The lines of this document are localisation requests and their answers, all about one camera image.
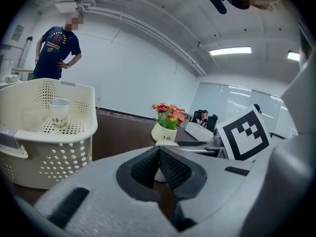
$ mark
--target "ceiling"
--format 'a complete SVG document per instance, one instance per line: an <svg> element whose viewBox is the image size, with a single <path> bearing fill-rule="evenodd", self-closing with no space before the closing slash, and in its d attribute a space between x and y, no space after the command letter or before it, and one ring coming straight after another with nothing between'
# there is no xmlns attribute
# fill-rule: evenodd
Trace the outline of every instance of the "ceiling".
<svg viewBox="0 0 316 237"><path fill-rule="evenodd" d="M299 51L297 20L282 3L274 10L239 10L224 2L220 14L209 0L94 0L106 8L145 22L171 40L200 76L212 73L247 74L291 82L299 71L287 53ZM55 8L54 0L40 0L42 10ZM209 50L251 46L250 55L211 57Z"/></svg>

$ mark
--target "man's arm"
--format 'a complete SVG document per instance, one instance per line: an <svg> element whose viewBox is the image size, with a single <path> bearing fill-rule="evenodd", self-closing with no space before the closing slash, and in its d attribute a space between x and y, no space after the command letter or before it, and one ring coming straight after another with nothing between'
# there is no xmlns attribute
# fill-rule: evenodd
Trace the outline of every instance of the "man's arm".
<svg viewBox="0 0 316 237"><path fill-rule="evenodd" d="M62 69L62 68L68 69L68 68L70 68L72 65L74 65L75 63L77 63L77 61L80 60L81 57L82 57L81 53L76 54L75 57L68 63L69 66L67 66L67 64L64 63L64 61L63 61L62 59L60 59L61 62L58 62L58 68L59 68L59 69Z"/></svg>
<svg viewBox="0 0 316 237"><path fill-rule="evenodd" d="M38 40L36 44L36 50L35 50L35 64L39 61L40 58L40 49L43 42L41 41L41 38Z"/></svg>

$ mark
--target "navy t-shirt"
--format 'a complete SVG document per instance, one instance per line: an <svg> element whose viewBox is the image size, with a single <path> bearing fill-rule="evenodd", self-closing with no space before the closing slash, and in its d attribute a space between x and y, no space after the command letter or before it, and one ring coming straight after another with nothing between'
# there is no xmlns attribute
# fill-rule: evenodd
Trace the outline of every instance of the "navy t-shirt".
<svg viewBox="0 0 316 237"><path fill-rule="evenodd" d="M41 37L41 41L45 44L33 74L38 78L60 79L62 72L62 69L58 68L60 59L65 60L70 52L72 55L81 53L78 38L73 32L54 26Z"/></svg>

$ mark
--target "white flower pot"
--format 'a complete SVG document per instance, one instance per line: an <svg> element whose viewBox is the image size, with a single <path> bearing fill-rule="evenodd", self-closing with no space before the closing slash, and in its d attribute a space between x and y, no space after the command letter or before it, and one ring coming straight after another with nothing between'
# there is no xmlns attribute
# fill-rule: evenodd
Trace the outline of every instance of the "white flower pot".
<svg viewBox="0 0 316 237"><path fill-rule="evenodd" d="M161 125L156 123L156 125L152 129L152 137L154 140L171 140L174 141L177 135L177 129L170 130L162 127Z"/></svg>

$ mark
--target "woman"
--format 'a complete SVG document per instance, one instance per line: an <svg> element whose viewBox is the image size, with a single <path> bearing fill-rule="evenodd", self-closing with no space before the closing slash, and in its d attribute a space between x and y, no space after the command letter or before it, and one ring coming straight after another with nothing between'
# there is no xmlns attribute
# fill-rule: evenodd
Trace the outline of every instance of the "woman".
<svg viewBox="0 0 316 237"><path fill-rule="evenodd" d="M197 123L203 127L206 127L207 125L207 115L208 115L208 111L204 110L201 113L198 113L197 115L195 115L192 119L193 123Z"/></svg>

